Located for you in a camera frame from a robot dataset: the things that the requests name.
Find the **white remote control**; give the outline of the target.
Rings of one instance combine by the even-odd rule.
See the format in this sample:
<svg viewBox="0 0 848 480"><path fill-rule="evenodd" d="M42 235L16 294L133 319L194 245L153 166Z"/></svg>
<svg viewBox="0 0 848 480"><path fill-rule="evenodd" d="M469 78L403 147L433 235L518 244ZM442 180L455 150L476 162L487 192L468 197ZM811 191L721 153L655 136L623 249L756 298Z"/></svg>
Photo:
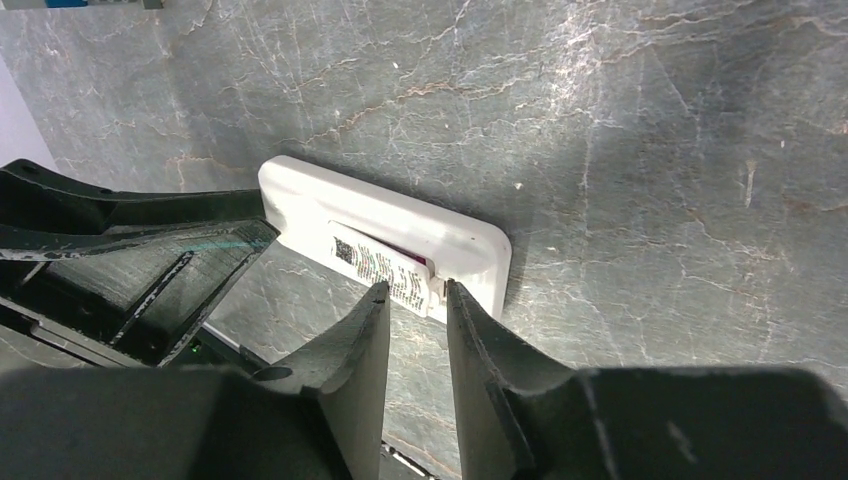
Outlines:
<svg viewBox="0 0 848 480"><path fill-rule="evenodd" d="M335 221L432 262L438 299L426 318L445 322L450 280L500 318L512 249L498 227L289 156L264 162L258 181L284 247L354 280L330 265L327 225Z"/></svg>

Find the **purple blue AAA battery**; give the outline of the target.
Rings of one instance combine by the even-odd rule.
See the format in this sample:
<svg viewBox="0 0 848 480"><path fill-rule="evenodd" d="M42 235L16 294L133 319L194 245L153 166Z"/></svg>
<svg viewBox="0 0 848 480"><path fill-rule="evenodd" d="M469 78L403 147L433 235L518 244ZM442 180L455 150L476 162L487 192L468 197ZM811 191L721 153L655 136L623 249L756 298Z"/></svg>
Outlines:
<svg viewBox="0 0 848 480"><path fill-rule="evenodd" d="M423 256L421 256L417 253L411 252L409 250L406 250L404 248L398 247L394 244L391 244L391 243L388 243L388 242L385 242L385 241L382 241L382 240L379 240L379 243L381 243L381 244L387 246L388 248L398 252L399 254L402 254L402 255L404 255L404 256L412 259L412 260L415 260L416 262L418 262L422 265L425 265L427 268L430 268L432 266L432 262L429 259L427 259L426 257L423 257Z"/></svg>

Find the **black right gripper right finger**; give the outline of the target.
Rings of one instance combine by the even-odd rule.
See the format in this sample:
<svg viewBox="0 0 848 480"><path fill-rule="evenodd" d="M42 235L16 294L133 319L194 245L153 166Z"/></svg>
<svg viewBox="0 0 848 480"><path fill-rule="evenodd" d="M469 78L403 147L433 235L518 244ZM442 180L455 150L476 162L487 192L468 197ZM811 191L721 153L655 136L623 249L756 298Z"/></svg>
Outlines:
<svg viewBox="0 0 848 480"><path fill-rule="evenodd" d="M572 369L449 281L466 479L843 479L847 407L778 366Z"/></svg>

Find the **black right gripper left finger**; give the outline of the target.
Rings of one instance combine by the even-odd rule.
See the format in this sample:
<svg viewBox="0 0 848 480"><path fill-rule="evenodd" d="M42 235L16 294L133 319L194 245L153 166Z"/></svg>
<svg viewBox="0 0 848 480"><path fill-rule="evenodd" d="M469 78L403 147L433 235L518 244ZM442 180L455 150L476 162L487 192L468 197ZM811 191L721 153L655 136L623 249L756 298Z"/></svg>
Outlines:
<svg viewBox="0 0 848 480"><path fill-rule="evenodd" d="M33 368L1 379L5 479L375 479L386 283L282 360L217 368Z"/></svg>

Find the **white battery cover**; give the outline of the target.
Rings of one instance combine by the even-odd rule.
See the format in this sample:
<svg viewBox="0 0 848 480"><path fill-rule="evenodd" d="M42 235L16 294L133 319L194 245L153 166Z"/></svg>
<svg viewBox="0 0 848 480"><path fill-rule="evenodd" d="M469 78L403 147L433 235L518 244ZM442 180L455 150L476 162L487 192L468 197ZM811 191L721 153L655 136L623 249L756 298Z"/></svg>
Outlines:
<svg viewBox="0 0 848 480"><path fill-rule="evenodd" d="M327 225L330 265L363 283L386 282L389 296L419 317L430 314L434 275L427 262L335 221Z"/></svg>

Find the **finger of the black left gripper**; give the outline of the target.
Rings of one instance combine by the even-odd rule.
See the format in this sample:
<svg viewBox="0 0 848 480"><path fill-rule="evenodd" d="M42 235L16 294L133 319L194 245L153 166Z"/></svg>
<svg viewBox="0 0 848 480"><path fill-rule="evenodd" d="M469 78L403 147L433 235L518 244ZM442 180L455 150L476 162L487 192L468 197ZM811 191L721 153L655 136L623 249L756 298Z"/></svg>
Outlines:
<svg viewBox="0 0 848 480"><path fill-rule="evenodd" d="M264 217L257 189L138 193L86 184L26 160L1 168L1 223L33 231L98 235L147 227Z"/></svg>
<svg viewBox="0 0 848 480"><path fill-rule="evenodd" d="M253 218L74 234L1 229L1 358L162 367L276 240Z"/></svg>

